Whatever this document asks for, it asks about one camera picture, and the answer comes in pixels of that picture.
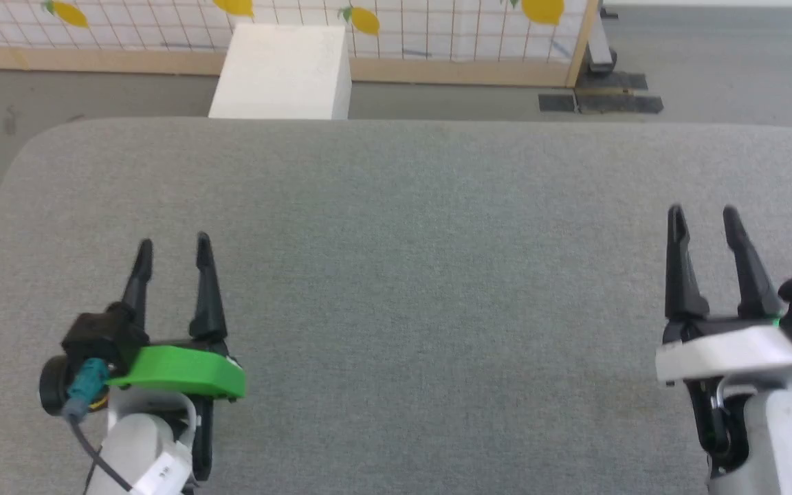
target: gray fabric tabletop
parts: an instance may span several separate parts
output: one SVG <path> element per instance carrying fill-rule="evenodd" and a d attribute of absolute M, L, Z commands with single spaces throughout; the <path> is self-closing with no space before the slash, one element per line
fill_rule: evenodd
<path fill-rule="evenodd" d="M 666 210 L 714 310 L 738 206 L 792 276 L 792 129 L 93 121 L 0 190 L 0 493 L 79 493 L 37 379 L 155 242 L 152 338 L 186 335 L 210 234 L 249 394 L 217 405 L 202 492 L 701 494 L 688 394 L 655 379 Z M 104 417 L 85 430 L 99 441 Z"/>

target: white foam block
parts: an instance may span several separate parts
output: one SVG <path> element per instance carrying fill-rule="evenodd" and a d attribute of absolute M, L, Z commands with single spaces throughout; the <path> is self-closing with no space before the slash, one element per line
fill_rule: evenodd
<path fill-rule="evenodd" d="M 343 27 L 236 25 L 210 117 L 346 119 L 350 65 Z"/>

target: grid panel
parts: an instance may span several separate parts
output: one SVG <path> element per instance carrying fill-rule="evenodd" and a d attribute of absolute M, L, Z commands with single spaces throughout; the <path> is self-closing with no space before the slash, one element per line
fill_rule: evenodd
<path fill-rule="evenodd" d="M 563 2 L 557 25 L 522 2 Z M 240 22 L 343 25 L 352 56 L 570 63 L 586 0 L 252 0 L 254 16 L 216 0 L 0 0 L 0 46 L 226 51 Z M 345 8 L 352 8 L 349 20 Z"/>

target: lemon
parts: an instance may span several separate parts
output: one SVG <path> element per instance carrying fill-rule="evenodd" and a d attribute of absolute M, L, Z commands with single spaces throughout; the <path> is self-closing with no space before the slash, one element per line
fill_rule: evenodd
<path fill-rule="evenodd" d="M 252 0 L 213 0 L 213 3 L 232 16 L 245 16 L 248 18 L 254 16 L 252 14 Z"/>
<path fill-rule="evenodd" d="M 79 28 L 87 28 L 87 18 L 85 18 L 85 14 L 74 5 L 47 0 L 47 2 L 42 3 L 41 6 L 58 18 L 63 19 L 63 22 L 67 24 L 77 25 Z"/>
<path fill-rule="evenodd" d="M 518 0 L 510 2 L 513 7 L 518 4 Z M 521 10 L 537 24 L 558 25 L 560 15 L 564 13 L 564 0 L 521 0 Z"/>
<path fill-rule="evenodd" d="M 377 20 L 375 13 L 362 7 L 350 5 L 349 7 L 339 9 L 338 15 L 348 22 L 352 20 L 354 27 L 358 29 L 359 32 L 365 32 L 365 34 L 377 36 L 377 32 L 381 29 L 381 22 Z"/>

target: black cable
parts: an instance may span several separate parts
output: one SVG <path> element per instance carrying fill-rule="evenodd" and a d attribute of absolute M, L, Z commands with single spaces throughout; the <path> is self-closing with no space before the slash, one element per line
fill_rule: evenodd
<path fill-rule="evenodd" d="M 98 454 L 97 449 L 91 445 L 91 442 L 87 441 L 85 433 L 82 432 L 81 427 L 78 426 L 78 420 L 74 419 L 74 417 L 67 417 L 66 421 L 69 422 L 72 432 L 75 433 L 75 438 L 78 439 L 78 442 L 81 444 L 81 447 L 85 449 L 85 452 L 90 455 L 93 463 L 100 466 L 101 470 L 106 471 L 107 475 L 112 476 L 112 479 L 115 480 L 115 482 L 118 483 L 120 487 L 122 487 L 124 492 L 129 493 L 133 489 L 133 486 L 130 486 L 130 483 L 128 483 L 127 480 L 123 479 L 114 469 L 112 469 L 112 466 L 104 461 L 100 454 Z"/>
<path fill-rule="evenodd" d="M 97 449 L 97 454 L 100 454 L 100 451 L 103 448 L 100 447 Z M 94 477 L 94 470 L 97 469 L 97 461 L 91 461 L 91 469 L 87 470 L 87 477 L 85 477 L 85 490 L 81 492 L 81 495 L 87 495 L 87 489 L 91 487 L 91 479 Z"/>

